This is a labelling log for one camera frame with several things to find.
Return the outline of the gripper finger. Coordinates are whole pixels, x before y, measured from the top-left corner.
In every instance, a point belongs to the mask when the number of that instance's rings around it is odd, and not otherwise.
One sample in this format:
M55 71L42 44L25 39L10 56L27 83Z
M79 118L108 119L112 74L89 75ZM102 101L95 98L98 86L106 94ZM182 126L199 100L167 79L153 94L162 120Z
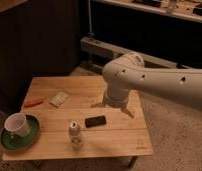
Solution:
M129 117L133 118L134 117L134 109L131 107L124 107L121 109L121 111L125 114L127 114Z
M103 102L103 101L98 101L98 102L95 102L93 104L91 104L92 108L102 108L102 107L106 107L106 104Z

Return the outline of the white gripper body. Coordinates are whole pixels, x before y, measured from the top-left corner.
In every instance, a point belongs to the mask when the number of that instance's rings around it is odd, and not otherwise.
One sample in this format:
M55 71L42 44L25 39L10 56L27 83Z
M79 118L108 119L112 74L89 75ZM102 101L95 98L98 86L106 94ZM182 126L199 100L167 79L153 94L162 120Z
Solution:
M121 96L120 98L110 97L107 93L104 93L103 103L113 108L122 108L127 105L128 97L127 96Z

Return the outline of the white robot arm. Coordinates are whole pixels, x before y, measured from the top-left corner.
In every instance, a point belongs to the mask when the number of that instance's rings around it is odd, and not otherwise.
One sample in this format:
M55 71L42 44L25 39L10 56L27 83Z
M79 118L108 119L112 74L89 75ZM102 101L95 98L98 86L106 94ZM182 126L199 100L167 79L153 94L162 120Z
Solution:
M149 68L137 52L111 60L102 69L106 89L92 107L127 109L130 92L139 90L202 112L202 69Z

